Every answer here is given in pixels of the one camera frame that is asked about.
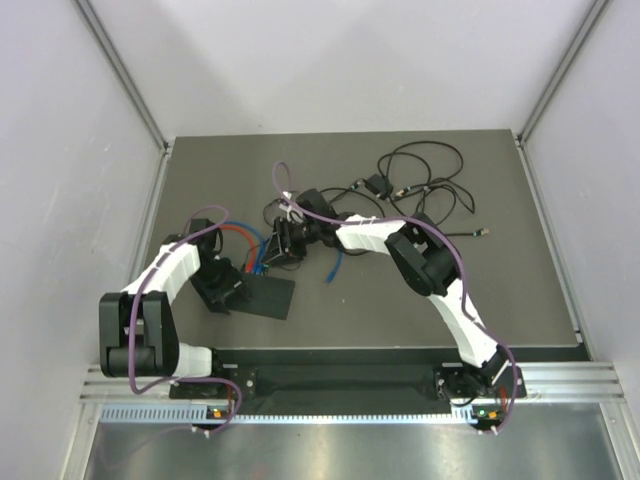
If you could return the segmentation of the black network switch box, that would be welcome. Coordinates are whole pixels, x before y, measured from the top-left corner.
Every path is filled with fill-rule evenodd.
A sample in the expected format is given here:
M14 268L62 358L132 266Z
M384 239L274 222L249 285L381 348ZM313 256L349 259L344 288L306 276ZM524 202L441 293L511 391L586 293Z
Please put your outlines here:
M241 292L234 294L227 306L231 311L286 320L296 282L250 273L242 275Z

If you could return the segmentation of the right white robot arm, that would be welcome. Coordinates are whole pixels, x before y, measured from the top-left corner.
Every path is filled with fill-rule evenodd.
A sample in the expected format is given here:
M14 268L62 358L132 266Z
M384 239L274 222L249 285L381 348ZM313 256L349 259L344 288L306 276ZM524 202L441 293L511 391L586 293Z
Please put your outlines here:
M263 265L300 262L316 242L344 254L389 256L409 288L427 298L448 327L460 359L469 368L469 388L487 396L502 385L510 363L508 351L486 329L470 299L459 251L426 215L381 218L338 213L316 189L297 199L283 192L280 208L284 214L274 219L261 254Z

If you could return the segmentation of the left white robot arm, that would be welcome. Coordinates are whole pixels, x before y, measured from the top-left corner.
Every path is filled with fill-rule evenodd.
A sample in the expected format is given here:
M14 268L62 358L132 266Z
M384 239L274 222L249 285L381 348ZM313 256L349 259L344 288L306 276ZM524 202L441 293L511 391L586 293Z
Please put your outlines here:
M110 378L192 378L205 396L226 387L227 374L214 350L179 340L172 304L191 284L214 313L230 312L229 303L249 298L242 273L220 256L220 224L196 218L184 235L172 235L141 275L98 306L100 368Z

